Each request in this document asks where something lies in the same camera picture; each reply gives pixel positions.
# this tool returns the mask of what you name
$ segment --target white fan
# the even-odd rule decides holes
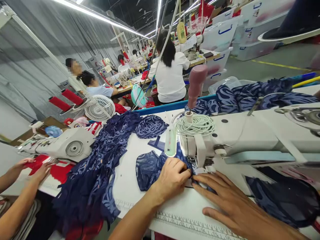
[[[94,95],[93,98],[98,102],[98,104],[104,108],[104,110],[112,117],[116,111],[113,101],[103,95]],[[106,115],[98,104],[92,104],[85,108],[86,116],[93,121],[102,122],[110,119],[108,115]]]

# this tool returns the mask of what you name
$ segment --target yellow floor line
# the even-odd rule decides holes
[[[292,66],[286,66],[282,64],[276,64],[276,63],[268,63],[268,62],[262,62],[262,61],[256,61],[256,60],[251,60],[252,62],[257,62],[257,63],[262,63],[262,64],[268,64],[272,66],[277,66],[277,67],[284,67],[284,68],[290,68],[290,69],[295,69],[295,70],[302,70],[302,71],[308,71],[312,72],[311,69],[306,69],[306,68],[297,68],[297,67],[292,67]]]

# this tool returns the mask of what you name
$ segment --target floor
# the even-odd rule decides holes
[[[272,78],[290,77],[309,73],[311,71],[308,70],[307,67],[314,54],[319,50],[320,45],[291,44],[274,50],[271,54],[256,58],[254,61],[248,60],[242,62],[231,56],[225,67],[227,69],[226,76],[235,76],[238,79],[251,81],[267,81]],[[107,231],[107,225],[104,224],[103,229],[95,240],[108,239],[119,221],[119,219],[116,219],[111,225],[109,232]]]

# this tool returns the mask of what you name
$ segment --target light blue shirt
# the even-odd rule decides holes
[[[111,97],[113,93],[113,88],[106,88],[104,86],[99,87],[87,87],[88,93],[90,93],[91,96],[93,95],[103,95],[106,97]]]

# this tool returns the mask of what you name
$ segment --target hand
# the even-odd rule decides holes
[[[31,182],[40,184],[40,182],[50,173],[50,168],[52,167],[51,162],[46,162],[32,175]]]
[[[159,204],[170,200],[182,193],[191,170],[178,158],[168,158],[164,163],[158,180],[151,186],[150,191]]]
[[[236,185],[220,172],[194,175],[193,179],[214,189],[218,195],[197,184],[194,189],[219,206],[226,214],[206,207],[202,213],[230,228],[248,240],[307,239],[289,225],[271,217],[251,201]]]
[[[26,169],[27,167],[25,166],[26,163],[32,163],[34,161],[33,158],[24,158],[22,160],[20,160],[18,163],[16,163],[13,168],[16,168],[16,169]]]

